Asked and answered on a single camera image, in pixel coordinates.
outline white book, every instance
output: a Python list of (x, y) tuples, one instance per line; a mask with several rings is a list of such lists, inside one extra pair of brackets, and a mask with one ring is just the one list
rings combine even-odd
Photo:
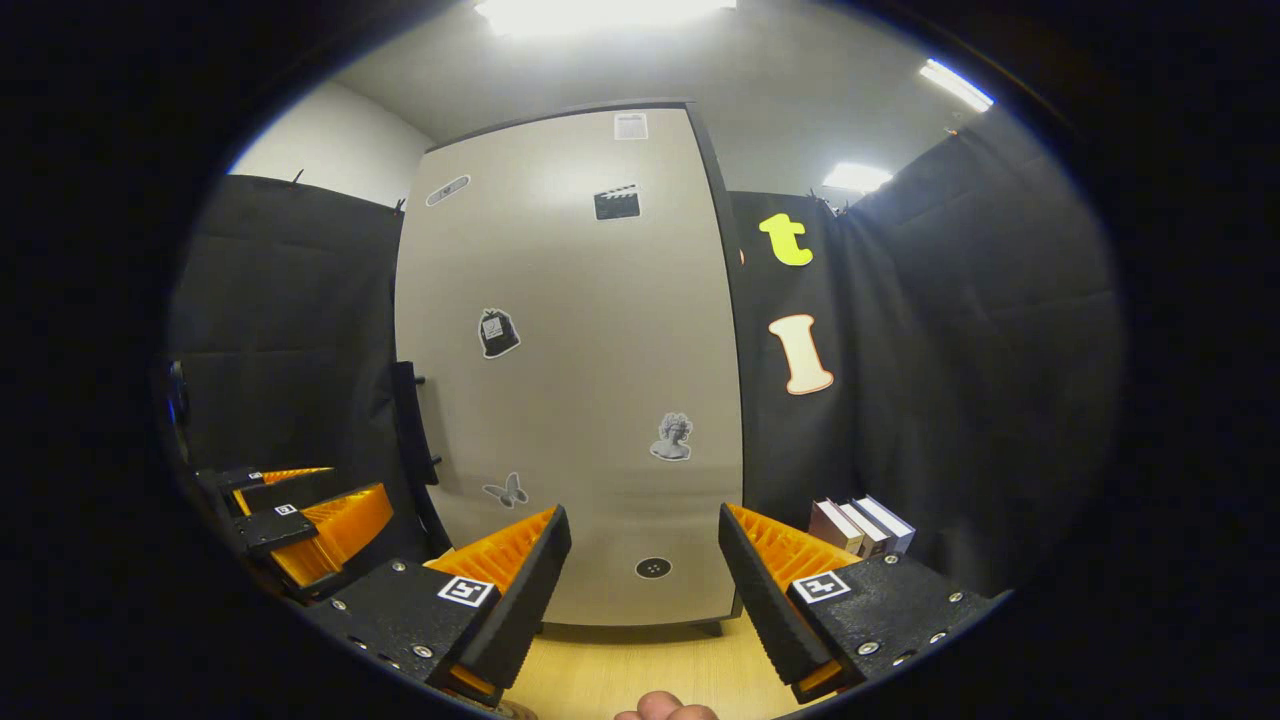
[(888, 533), (882, 530), (879, 525), (873, 523), (867, 515), (863, 515), (850, 503), (844, 503), (840, 506), (841, 512), (849, 518), (849, 521), (854, 524), (859, 530), (863, 532), (863, 551), (855, 552), (863, 560), (868, 557), (874, 557), (886, 552), (888, 547)]
[(854, 555), (858, 555), (863, 546), (863, 532), (850, 523), (831, 500), (813, 503), (809, 514), (809, 534)]
[(915, 528), (904, 523), (901, 518), (869, 495), (858, 501), (858, 507), (893, 536), (888, 552), (906, 552), (908, 546), (911, 544), (911, 538), (915, 537)]

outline white wall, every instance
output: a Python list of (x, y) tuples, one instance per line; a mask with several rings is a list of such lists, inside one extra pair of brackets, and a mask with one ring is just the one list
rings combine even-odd
[(408, 197), (431, 140), (399, 115), (325, 82), (280, 115), (228, 170), (324, 187), (387, 206)]

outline shopping bag sticker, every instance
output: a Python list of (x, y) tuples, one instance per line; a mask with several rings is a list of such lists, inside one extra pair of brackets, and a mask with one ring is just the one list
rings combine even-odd
[(502, 357), (520, 346), (520, 336), (511, 322), (511, 314), (497, 307), (485, 307), (480, 314), (480, 346), (486, 360)]

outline butterfly sticker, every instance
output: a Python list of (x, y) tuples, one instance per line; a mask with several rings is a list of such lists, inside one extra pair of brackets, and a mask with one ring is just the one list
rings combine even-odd
[(520, 489), (520, 475), (516, 473), (507, 475), (507, 487), (484, 486), (484, 491), (497, 497), (507, 510), (513, 509), (517, 502), (529, 502), (529, 493)]

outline ceiling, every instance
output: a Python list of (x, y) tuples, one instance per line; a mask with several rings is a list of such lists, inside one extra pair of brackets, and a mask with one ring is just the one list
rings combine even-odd
[(897, 172), (974, 111), (919, 76), (928, 53), (865, 17), (740, 0), (668, 28), (499, 37), (460, 3), (337, 81), (436, 142), (572, 105), (692, 97), (728, 190), (820, 188), (837, 161)]

